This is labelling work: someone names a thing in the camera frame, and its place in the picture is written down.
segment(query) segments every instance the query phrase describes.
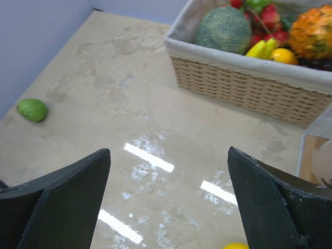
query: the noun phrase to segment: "cantaloupe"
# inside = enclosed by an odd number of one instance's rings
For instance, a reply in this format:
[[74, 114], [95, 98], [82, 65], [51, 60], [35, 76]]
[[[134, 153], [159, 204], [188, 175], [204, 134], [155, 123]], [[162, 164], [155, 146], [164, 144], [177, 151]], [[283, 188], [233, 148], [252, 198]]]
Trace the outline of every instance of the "cantaloupe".
[[233, 7], [219, 7], [206, 14], [200, 23], [195, 44], [225, 52], [245, 54], [252, 29], [245, 15]]

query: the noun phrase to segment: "yellow object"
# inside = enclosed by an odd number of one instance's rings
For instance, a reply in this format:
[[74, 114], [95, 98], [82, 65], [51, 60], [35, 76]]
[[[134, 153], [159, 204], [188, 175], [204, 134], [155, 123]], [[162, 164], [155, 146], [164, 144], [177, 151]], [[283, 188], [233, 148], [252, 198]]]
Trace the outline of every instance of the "yellow object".
[[265, 51], [266, 51], [266, 41], [261, 40], [248, 51], [246, 56], [263, 59]]
[[231, 243], [224, 246], [222, 249], [249, 249], [249, 246], [242, 243]]
[[289, 65], [299, 64], [295, 54], [292, 51], [285, 48], [274, 49], [271, 54], [270, 60]]
[[278, 41], [275, 38], [270, 38], [266, 42], [266, 49], [262, 59], [269, 60], [274, 49], [278, 47]]
[[309, 60], [332, 57], [332, 6], [299, 15], [289, 31], [288, 44], [296, 55]]

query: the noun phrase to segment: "basket liner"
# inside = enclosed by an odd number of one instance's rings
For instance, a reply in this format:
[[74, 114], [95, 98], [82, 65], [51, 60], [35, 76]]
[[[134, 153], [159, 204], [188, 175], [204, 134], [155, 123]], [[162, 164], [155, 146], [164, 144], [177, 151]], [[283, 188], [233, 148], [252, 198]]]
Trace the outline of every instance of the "basket liner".
[[[226, 1], [189, 0], [166, 35], [165, 45], [170, 56], [263, 77], [310, 91], [332, 93], [332, 72], [260, 60], [194, 45], [196, 30], [203, 17], [211, 9], [224, 3]], [[310, 8], [331, 3], [332, 1], [327, 0], [278, 0], [276, 4], [281, 15], [286, 15], [288, 9], [294, 10], [293, 13], [302, 13]]]

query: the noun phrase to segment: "dark grape bunch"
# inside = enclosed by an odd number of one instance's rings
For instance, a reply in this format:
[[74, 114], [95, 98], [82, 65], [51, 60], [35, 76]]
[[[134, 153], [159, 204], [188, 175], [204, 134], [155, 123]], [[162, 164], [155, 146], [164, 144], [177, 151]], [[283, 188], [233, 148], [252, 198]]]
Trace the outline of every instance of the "dark grape bunch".
[[332, 72], [332, 58], [322, 60], [307, 60], [298, 58], [300, 66], [308, 67], [316, 70]]

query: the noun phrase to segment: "orange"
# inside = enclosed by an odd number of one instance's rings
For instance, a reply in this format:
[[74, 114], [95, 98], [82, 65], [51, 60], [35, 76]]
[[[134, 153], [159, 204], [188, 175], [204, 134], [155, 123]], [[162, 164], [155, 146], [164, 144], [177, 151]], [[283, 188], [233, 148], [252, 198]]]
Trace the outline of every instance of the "orange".
[[299, 64], [295, 54], [292, 51], [285, 49], [285, 48], [274, 49], [271, 54], [270, 60], [288, 64], [288, 65], [298, 65]]
[[249, 246], [242, 243], [231, 243], [223, 247], [223, 249], [249, 249]]

